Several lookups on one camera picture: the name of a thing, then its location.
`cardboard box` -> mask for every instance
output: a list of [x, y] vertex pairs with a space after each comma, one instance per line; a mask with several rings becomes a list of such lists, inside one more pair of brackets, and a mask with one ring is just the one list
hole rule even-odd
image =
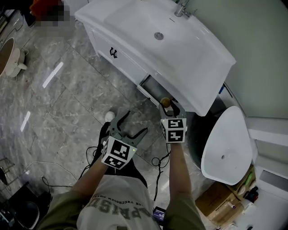
[[213, 224], [221, 227], [231, 223], [244, 209], [240, 200], [220, 182], [213, 183], [195, 203]]

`green sleeve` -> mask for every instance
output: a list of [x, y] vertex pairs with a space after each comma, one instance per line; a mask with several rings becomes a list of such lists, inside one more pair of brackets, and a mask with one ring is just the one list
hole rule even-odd
[[79, 213], [88, 201], [84, 195], [75, 191], [55, 196], [37, 230], [77, 229]]
[[164, 230], [205, 230], [194, 200], [189, 195], [174, 197], [166, 210]]

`forearm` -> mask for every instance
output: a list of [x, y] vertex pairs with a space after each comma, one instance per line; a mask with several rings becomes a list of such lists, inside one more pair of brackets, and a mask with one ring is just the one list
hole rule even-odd
[[191, 194], [191, 181], [181, 143], [171, 144], [169, 180], [170, 198], [177, 194]]
[[101, 162], [101, 157], [99, 157], [93, 166], [76, 182], [71, 190], [80, 192], [86, 197], [91, 197], [107, 169], [108, 166], [103, 164]]

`small device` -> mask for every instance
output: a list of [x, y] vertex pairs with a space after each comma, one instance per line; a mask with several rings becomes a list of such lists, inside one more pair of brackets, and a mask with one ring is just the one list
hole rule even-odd
[[163, 226], [164, 223], [164, 216], [165, 216], [165, 212], [166, 210], [160, 207], [155, 207], [155, 209], [153, 210], [153, 217], [158, 220], [159, 225]]
[[170, 101], [173, 111], [166, 111], [162, 103], [159, 104], [161, 116], [161, 131], [166, 143], [183, 143], [186, 133], [186, 112], [177, 102]]
[[133, 137], [121, 131], [119, 126], [129, 113], [130, 111], [121, 113], [110, 122], [108, 138], [103, 142], [101, 161], [116, 169], [122, 169], [128, 164], [137, 151], [137, 145], [148, 131], [148, 128], [144, 128]]

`person's arm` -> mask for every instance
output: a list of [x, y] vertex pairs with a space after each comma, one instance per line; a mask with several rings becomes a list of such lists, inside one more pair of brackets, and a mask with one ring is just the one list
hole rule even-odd
[[82, 193], [85, 197], [91, 198], [100, 180], [108, 169], [108, 165], [101, 162], [101, 157], [92, 165], [72, 187], [71, 191]]
[[89, 202], [107, 168], [99, 157], [70, 192], [53, 198], [48, 213], [38, 224], [37, 230], [77, 229], [79, 213]]
[[191, 195], [192, 193], [189, 171], [181, 143], [171, 144], [169, 188], [170, 199], [178, 194]]
[[181, 143], [171, 144], [169, 181], [170, 202], [163, 230], [205, 230], [192, 199], [191, 181]]

